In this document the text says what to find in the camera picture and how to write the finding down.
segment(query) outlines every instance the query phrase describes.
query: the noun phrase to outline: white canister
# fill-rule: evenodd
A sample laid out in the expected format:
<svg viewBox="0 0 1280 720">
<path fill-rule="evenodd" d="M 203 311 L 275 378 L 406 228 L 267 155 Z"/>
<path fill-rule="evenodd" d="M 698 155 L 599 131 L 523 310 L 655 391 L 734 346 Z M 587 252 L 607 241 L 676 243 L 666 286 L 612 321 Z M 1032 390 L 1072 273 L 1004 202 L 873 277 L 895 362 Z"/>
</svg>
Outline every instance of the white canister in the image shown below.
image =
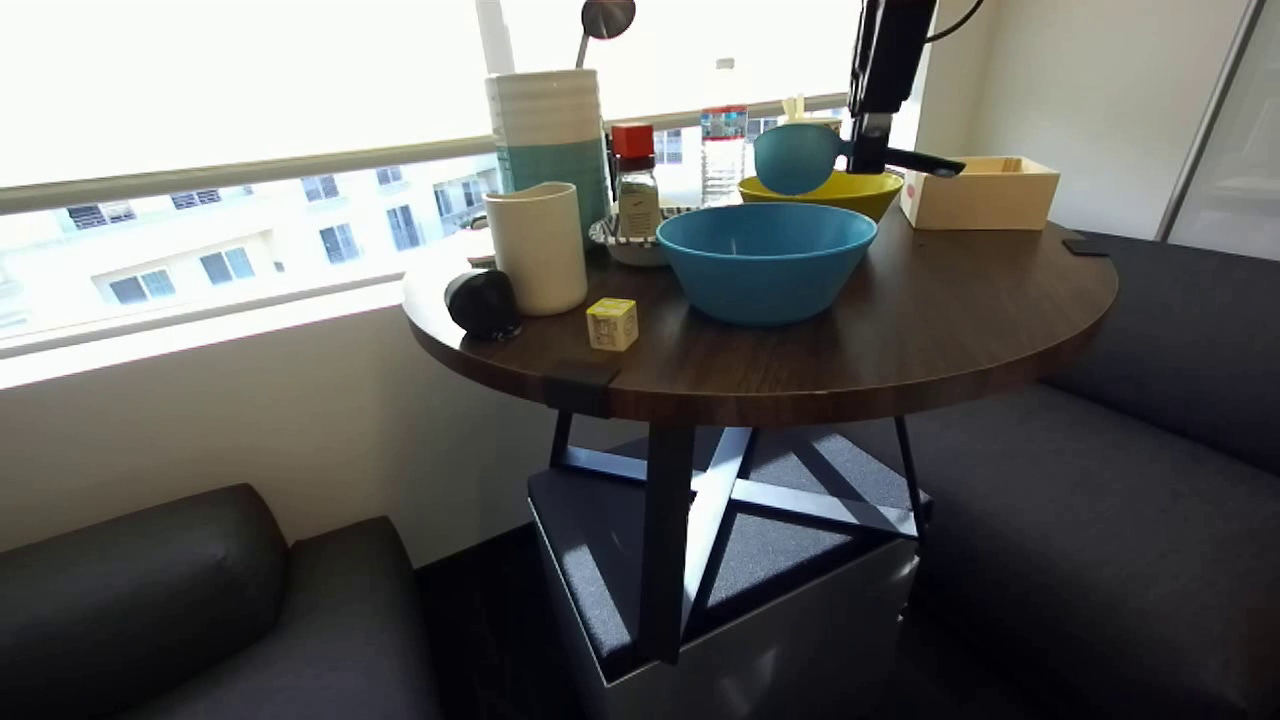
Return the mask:
<svg viewBox="0 0 1280 720">
<path fill-rule="evenodd" d="M 558 315 L 587 297 L 576 185 L 544 179 L 489 195 L 495 270 L 512 280 L 523 315 Z"/>
</svg>

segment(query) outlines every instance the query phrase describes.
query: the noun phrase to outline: dark floor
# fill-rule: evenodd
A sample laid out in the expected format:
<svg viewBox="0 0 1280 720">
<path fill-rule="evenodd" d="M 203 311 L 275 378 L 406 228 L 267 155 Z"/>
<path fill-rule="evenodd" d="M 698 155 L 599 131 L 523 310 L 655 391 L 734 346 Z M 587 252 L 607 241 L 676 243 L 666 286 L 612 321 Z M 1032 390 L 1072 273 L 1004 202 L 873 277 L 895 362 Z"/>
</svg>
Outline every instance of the dark floor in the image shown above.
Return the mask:
<svg viewBox="0 0 1280 720">
<path fill-rule="evenodd" d="M 536 551 L 536 532 L 515 527 L 420 570 L 448 720 L 584 720 Z M 909 626 L 895 684 L 876 720 L 1036 718 L 964 646 Z"/>
</svg>

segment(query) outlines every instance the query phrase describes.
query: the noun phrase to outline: black leather couch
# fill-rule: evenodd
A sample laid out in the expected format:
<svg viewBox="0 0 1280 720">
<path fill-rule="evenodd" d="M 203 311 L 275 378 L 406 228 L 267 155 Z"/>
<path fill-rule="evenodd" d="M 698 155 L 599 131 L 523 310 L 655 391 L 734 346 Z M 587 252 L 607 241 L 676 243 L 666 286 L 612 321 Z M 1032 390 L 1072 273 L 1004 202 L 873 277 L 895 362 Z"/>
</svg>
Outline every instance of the black leather couch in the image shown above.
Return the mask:
<svg viewBox="0 0 1280 720">
<path fill-rule="evenodd" d="M 1280 718 L 1280 265 L 1088 243 L 1126 286 L 1088 356 L 909 422 L 932 538 L 884 718 Z"/>
<path fill-rule="evenodd" d="M 0 718 L 438 720 L 389 520 L 283 544 L 249 490 L 0 551 Z"/>
</svg>

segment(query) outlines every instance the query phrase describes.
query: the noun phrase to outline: table top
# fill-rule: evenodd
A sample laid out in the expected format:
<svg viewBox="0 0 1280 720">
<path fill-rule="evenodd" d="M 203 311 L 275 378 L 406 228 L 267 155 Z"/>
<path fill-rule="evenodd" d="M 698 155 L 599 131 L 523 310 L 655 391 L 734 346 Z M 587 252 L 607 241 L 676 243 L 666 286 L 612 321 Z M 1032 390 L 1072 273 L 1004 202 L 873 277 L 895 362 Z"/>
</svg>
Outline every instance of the table top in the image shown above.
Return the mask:
<svg viewBox="0 0 1280 720">
<path fill-rule="evenodd" d="M 587 418 L 669 425 L 836 425 L 1030 384 L 1088 349 L 1120 280 L 1044 233 L 915 233 L 895 210 L 833 311 L 787 330 L 698 315 L 669 270 L 593 265 L 587 301 L 473 346 L 446 310 L 489 236 L 454 236 L 406 273 L 406 311 L 454 371 Z M 642 304 L 627 352 L 587 349 L 595 297 Z"/>
</svg>

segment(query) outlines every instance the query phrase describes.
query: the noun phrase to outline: large blue bowl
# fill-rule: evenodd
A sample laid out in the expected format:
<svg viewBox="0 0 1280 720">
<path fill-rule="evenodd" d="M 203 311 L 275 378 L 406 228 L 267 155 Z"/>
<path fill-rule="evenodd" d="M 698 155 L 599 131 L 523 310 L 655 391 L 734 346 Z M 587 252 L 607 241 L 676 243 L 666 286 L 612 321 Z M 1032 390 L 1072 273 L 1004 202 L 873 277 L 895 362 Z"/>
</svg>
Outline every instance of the large blue bowl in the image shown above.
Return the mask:
<svg viewBox="0 0 1280 720">
<path fill-rule="evenodd" d="M 822 315 L 879 225 L 830 203 L 726 203 L 671 216 L 655 241 L 684 301 L 726 324 Z"/>
</svg>

